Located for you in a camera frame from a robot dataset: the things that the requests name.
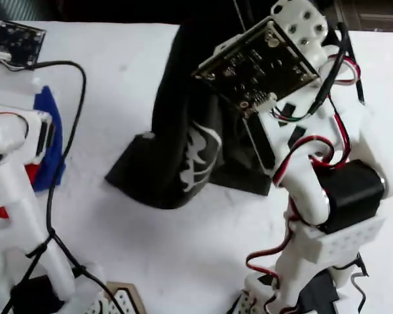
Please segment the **white surface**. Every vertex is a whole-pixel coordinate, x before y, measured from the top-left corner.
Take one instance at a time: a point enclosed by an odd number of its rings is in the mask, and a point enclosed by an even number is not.
[[[246,255],[282,240],[286,193],[271,190],[263,198],[209,184],[185,207],[162,211],[132,201],[103,180],[133,136],[150,127],[176,27],[32,25],[48,30],[41,60],[74,60],[88,75],[84,113],[54,199],[53,221],[62,239],[77,256],[101,263],[109,280],[135,284],[149,314],[226,312],[250,273]],[[393,34],[354,32],[352,41],[382,147],[393,157]],[[58,96],[67,134],[80,74],[69,67],[40,71]],[[346,89],[335,92],[334,100],[352,101],[355,91]],[[45,208],[45,196],[40,199]],[[371,275],[358,281],[368,295],[363,314],[393,313],[393,198],[380,213],[387,222],[362,250]],[[359,303],[352,287],[345,292]]]

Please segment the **blue part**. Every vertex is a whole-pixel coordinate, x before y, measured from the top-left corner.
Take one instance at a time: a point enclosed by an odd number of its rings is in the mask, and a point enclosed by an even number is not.
[[[33,105],[35,110],[45,111],[52,116],[52,121],[55,125],[54,140],[51,146],[47,149],[42,163],[38,169],[35,182],[32,187],[35,192],[48,190],[51,185],[52,177],[57,169],[58,162],[62,157],[62,146],[63,146],[63,132],[60,113],[58,112],[57,104],[52,96],[51,90],[48,86],[42,89],[40,94],[35,96],[35,104]],[[58,176],[57,185],[61,182],[61,177],[64,173],[66,165],[63,166]]]

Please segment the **black fabric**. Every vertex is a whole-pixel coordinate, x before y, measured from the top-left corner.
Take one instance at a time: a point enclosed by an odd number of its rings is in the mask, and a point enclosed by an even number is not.
[[[255,22],[268,16],[275,2],[252,1]],[[244,3],[238,0],[250,27]],[[241,32],[232,0],[213,3],[203,17],[179,28],[154,104],[154,138],[148,134],[134,138],[107,174],[110,184],[162,209],[187,203],[210,176],[216,184],[267,195],[271,180],[261,170],[241,117],[191,77],[217,45]],[[222,145],[210,132],[221,138]]]

